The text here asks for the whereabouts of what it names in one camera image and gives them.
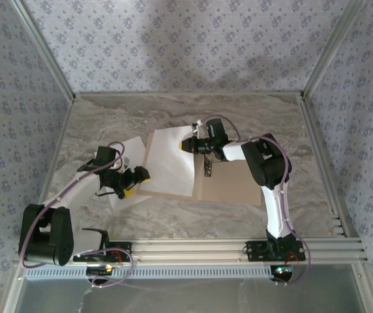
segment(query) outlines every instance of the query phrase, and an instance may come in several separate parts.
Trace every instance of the gray marble table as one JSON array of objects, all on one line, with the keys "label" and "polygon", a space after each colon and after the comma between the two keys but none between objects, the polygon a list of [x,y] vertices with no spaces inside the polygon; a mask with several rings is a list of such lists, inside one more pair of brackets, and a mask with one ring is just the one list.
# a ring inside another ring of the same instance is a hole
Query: gray marble table
[{"label": "gray marble table", "polygon": [[[135,136],[141,136],[146,145],[147,135],[154,129],[189,125],[210,113],[228,116],[244,136],[274,134],[293,164],[288,197],[297,233],[304,237],[334,235],[325,189],[299,107],[292,101],[270,96],[78,97],[49,196],[63,188],[76,169],[93,158],[99,145]],[[158,197],[114,210],[107,197],[93,196],[80,207],[72,223],[76,229],[108,230],[113,239],[265,237],[267,214],[264,203],[255,207]]]}]

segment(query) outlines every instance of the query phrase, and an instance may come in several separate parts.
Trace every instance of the paper sheet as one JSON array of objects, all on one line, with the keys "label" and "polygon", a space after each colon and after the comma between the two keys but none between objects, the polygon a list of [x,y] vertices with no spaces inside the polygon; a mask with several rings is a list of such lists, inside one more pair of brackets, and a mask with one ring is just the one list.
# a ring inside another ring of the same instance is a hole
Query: paper sheet
[{"label": "paper sheet", "polygon": [[[125,146],[124,156],[130,160],[130,164],[128,167],[133,169],[136,166],[141,166],[143,164],[143,158],[145,156],[146,150],[142,139],[137,136],[123,142],[123,144]],[[112,145],[112,147],[117,150],[121,149],[121,146],[119,144]],[[106,188],[106,190],[107,192],[113,191],[111,188]],[[134,191],[133,195],[125,199],[119,199],[116,194],[110,194],[108,198],[110,199],[110,203],[113,209],[122,210],[126,207],[130,207],[131,205],[149,199],[150,196],[140,196],[136,194],[136,191]]]},{"label": "paper sheet", "polygon": [[156,130],[146,161],[151,180],[139,190],[191,197],[194,190],[194,155],[179,148],[192,133],[191,126]]}]

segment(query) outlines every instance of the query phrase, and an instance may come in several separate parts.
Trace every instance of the floral wallpaper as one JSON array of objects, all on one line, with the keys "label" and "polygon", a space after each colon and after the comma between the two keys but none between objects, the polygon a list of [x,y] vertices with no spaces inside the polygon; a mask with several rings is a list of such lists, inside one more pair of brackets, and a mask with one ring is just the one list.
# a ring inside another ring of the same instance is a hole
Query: floral wallpaper
[{"label": "floral wallpaper", "polygon": [[67,107],[19,17],[0,0],[0,295],[17,259],[23,210],[38,201]]},{"label": "floral wallpaper", "polygon": [[373,268],[373,1],[360,11],[312,101],[338,193]]},{"label": "floral wallpaper", "polygon": [[346,4],[26,2],[75,93],[301,90]]}]

